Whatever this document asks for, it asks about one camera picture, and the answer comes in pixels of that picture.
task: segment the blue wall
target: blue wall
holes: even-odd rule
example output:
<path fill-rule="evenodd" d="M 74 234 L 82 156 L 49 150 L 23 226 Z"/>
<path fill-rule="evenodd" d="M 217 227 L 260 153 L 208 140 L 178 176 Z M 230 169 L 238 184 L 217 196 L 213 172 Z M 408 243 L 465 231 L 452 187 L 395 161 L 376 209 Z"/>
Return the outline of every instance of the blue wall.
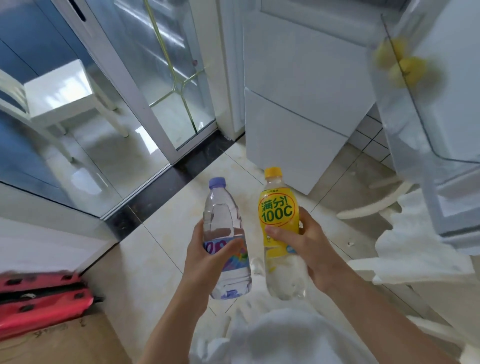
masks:
<path fill-rule="evenodd" d="M 85 67 L 93 63 L 50 0 L 0 1 L 0 69 L 25 83 L 75 59 L 81 59 Z M 0 98 L 15 103 L 2 92 Z M 22 134 L 21 122 L 3 111 L 0 181 L 72 206 L 45 161 Z"/>

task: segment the person's left hand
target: person's left hand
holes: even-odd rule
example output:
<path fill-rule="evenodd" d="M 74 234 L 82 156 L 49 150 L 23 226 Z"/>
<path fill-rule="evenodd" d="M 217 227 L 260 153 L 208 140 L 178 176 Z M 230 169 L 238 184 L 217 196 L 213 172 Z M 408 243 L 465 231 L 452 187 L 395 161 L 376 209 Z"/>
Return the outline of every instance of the person's left hand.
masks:
<path fill-rule="evenodd" d="M 185 294 L 193 295 L 198 299 L 201 314 L 208 305 L 208 296 L 215 288 L 223 266 L 227 260 L 238 253 L 244 244 L 242 238 L 236 238 L 227 243 L 220 251 L 213 255 L 206 252 L 203 247 L 204 227 L 200 220 L 193 229 L 192 240 L 188 245 L 185 268 L 179 289 Z"/>

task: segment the yellow bottle cap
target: yellow bottle cap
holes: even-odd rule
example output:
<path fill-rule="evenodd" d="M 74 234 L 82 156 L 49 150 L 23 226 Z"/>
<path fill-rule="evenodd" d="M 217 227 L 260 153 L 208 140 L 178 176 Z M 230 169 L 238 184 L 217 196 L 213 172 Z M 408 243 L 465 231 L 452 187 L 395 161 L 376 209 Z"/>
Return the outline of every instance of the yellow bottle cap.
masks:
<path fill-rule="evenodd" d="M 265 178 L 282 177 L 282 170 L 280 167 L 270 167 L 265 169 Z"/>

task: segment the purple bottle cap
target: purple bottle cap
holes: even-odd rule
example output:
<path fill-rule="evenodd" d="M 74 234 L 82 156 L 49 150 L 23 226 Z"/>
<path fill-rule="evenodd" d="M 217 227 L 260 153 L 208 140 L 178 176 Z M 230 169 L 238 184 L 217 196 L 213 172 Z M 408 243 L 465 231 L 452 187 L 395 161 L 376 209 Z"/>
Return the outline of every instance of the purple bottle cap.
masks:
<path fill-rule="evenodd" d="M 208 182 L 208 188 L 217 188 L 217 187 L 223 187 L 225 188 L 227 186 L 227 183 L 225 182 L 225 178 L 223 177 L 214 177 Z"/>

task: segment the bottle label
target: bottle label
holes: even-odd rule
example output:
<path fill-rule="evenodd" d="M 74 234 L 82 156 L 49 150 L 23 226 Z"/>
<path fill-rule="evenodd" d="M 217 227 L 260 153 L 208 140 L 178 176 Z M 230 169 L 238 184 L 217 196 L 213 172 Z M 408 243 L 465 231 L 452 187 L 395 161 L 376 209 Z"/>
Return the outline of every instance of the bottle label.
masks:
<path fill-rule="evenodd" d="M 272 225 L 298 234 L 300 212 L 291 189 L 281 187 L 263 191 L 258 201 L 258 217 L 264 233 L 264 247 L 271 248 L 266 251 L 267 258 L 296 253 L 290 245 L 265 233 L 265 226 Z"/>
<path fill-rule="evenodd" d="M 225 245 L 227 245 L 228 242 L 236 238 L 243 239 L 244 241 L 243 247 L 240 249 L 238 253 L 236 253 L 229 260 L 227 260 L 227 262 L 223 266 L 222 272 L 239 269 L 239 268 L 247 268 L 250 266 L 250 262 L 248 260 L 248 252 L 245 247 L 245 236 L 237 235 L 237 236 L 231 236 L 228 238 L 218 238 L 218 239 L 210 240 L 208 242 L 204 242 L 204 249 L 207 251 L 207 253 L 209 253 L 210 255 L 213 255 L 216 252 L 218 252 L 220 249 L 222 249 Z"/>

